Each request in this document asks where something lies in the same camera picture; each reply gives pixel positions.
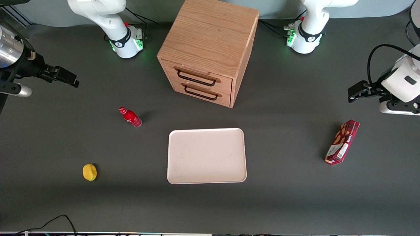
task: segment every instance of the cabinet top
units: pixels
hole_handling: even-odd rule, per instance
[[[185,0],[157,57],[236,78],[259,14],[218,0]]]

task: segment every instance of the lemon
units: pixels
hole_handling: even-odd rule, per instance
[[[96,168],[92,164],[86,164],[83,167],[83,177],[90,182],[94,181],[96,178],[97,172]]]

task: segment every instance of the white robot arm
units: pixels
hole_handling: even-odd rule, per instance
[[[420,37],[419,14],[420,1],[416,0],[410,9],[410,22],[418,37]],[[348,89],[349,103],[362,97],[380,96],[379,110],[383,113],[420,115],[420,44],[410,51],[394,45],[378,45],[369,55],[368,67],[372,54],[380,47],[391,47],[405,54],[376,82],[372,82],[368,71],[369,81],[360,81]]]
[[[126,26],[117,15],[126,8],[126,0],[67,0],[67,3],[74,13],[103,29],[118,56],[131,58],[143,50],[141,29]]]
[[[324,8],[343,8],[353,6],[359,0],[300,0],[306,7],[304,20],[284,27],[290,37],[286,43],[298,53],[307,54],[319,45],[322,30],[330,18],[330,13]]]

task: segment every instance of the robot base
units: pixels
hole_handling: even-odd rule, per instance
[[[307,42],[305,38],[299,33],[299,30],[296,30],[297,27],[295,27],[298,26],[301,22],[301,20],[298,20],[294,23],[289,24],[288,27],[284,28],[285,30],[291,32],[291,34],[288,33],[289,37],[287,38],[286,46],[291,47],[298,53],[308,54],[319,45],[319,40],[321,39],[322,34],[314,41]]]
[[[131,31],[131,36],[124,47],[116,47],[111,41],[109,42],[112,46],[112,50],[121,58],[134,57],[138,52],[144,49],[142,29],[137,29],[134,26],[128,26],[127,28]]]

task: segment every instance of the wall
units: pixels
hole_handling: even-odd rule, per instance
[[[262,19],[294,18],[305,8],[299,0],[223,0],[260,10]],[[130,10],[158,22],[174,21],[184,0],[127,0]],[[390,16],[401,12],[412,4],[413,0],[359,0],[347,8],[329,8],[331,18],[360,18]],[[82,16],[74,14],[66,0],[31,0],[16,7],[37,24],[66,27],[80,24],[92,24]],[[119,14],[129,23],[139,22],[127,10]]]

